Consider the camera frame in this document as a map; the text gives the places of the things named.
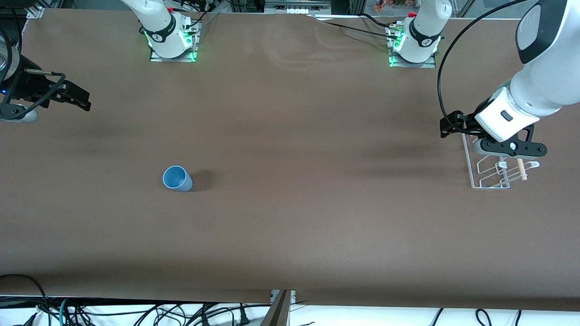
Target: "white floor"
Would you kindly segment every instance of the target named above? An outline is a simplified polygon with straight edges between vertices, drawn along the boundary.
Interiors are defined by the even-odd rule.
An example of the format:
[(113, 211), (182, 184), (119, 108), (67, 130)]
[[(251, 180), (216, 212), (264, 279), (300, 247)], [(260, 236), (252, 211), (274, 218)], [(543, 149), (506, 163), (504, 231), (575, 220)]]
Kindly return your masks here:
[[(224, 307), (237, 307), (238, 304), (224, 304)], [(97, 306), (86, 308), (92, 313), (119, 313), (125, 311), (142, 311), (151, 306)], [(193, 314), (201, 305), (182, 306), (186, 314)], [(266, 315), (267, 307), (247, 308), (246, 313), (251, 320), (262, 318)], [(429, 326), (437, 309), (427, 308), (387, 308), (387, 307), (344, 307), (344, 306), (302, 306), (294, 305), (295, 310), (290, 315), (289, 326), (301, 326), (314, 322), (313, 326)], [(35, 312), (30, 309), (0, 309), (0, 326), (14, 326), (24, 324)], [(437, 326), (479, 326), (475, 319), (474, 309), (445, 309), (437, 322)], [(487, 310), (493, 326), (513, 326), (516, 319), (515, 310)], [(141, 314), (125, 316), (100, 317), (93, 316), (92, 321), (96, 326), (131, 326)], [(234, 312), (236, 325), (240, 320), (239, 311)], [(155, 313), (150, 314), (141, 326), (153, 325)], [(231, 325), (231, 314), (224, 313), (209, 320), (211, 326)], [(47, 315), (39, 313), (34, 326), (48, 325)], [(59, 322), (52, 320), (53, 326)], [(520, 326), (559, 326), (580, 325), (580, 313), (559, 311), (523, 311)], [(179, 326), (178, 322), (169, 318), (163, 318), (159, 326)]]

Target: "blue cup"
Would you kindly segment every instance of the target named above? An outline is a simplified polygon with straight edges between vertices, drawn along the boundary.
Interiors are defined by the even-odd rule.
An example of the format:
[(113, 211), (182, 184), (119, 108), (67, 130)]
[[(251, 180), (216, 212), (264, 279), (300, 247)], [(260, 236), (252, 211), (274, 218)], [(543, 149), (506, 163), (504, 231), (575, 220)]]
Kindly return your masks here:
[(193, 187), (193, 180), (184, 168), (174, 165), (163, 172), (163, 184), (171, 190), (190, 191)]

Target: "tabletop surface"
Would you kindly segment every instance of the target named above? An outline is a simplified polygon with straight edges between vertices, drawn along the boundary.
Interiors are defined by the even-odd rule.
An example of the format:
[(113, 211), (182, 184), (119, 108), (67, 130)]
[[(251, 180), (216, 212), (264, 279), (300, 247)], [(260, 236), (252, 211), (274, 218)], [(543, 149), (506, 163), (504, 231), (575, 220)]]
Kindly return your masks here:
[[(447, 24), (440, 50), (466, 23)], [(449, 112), (521, 69), (516, 24), (482, 21), (458, 42)], [(473, 190), (461, 138), (438, 135), (437, 71), (389, 67), (381, 37), (219, 15), (197, 62), (151, 63), (139, 26), (98, 10), (29, 21), (23, 55), (92, 109), (51, 103), (0, 126), (1, 273), (49, 295), (580, 307), (577, 107), (536, 125), (549, 154), (527, 182)], [(175, 164), (194, 191), (164, 187)]]

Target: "teal cable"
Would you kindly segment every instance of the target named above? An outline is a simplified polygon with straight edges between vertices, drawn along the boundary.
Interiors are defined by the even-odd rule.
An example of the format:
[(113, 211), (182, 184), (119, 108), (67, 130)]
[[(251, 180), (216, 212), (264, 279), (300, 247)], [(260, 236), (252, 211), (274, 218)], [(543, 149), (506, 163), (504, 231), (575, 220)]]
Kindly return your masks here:
[(60, 326), (64, 326), (64, 320), (63, 320), (63, 314), (64, 314), (64, 304), (67, 303), (68, 298), (66, 298), (65, 300), (63, 300), (63, 303), (60, 304), (60, 309), (59, 309), (59, 322), (60, 322)]

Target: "brown table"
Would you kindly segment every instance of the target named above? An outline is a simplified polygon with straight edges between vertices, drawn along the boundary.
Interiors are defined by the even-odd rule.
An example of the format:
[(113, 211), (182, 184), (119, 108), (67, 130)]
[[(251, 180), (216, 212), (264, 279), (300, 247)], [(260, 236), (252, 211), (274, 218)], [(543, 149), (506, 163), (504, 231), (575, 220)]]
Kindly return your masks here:
[[(481, 22), (457, 44), (449, 112), (520, 69), (516, 23)], [(465, 24), (448, 23), (442, 50)], [(538, 124), (549, 155), (529, 181), (472, 190), (461, 138), (438, 136), (437, 71), (389, 67), (380, 37), (220, 15), (196, 63), (150, 63), (138, 28), (97, 10), (29, 22), (23, 53), (93, 106), (0, 125), (0, 272), (49, 295), (580, 307), (580, 110)], [(173, 164), (196, 191), (163, 186)]]

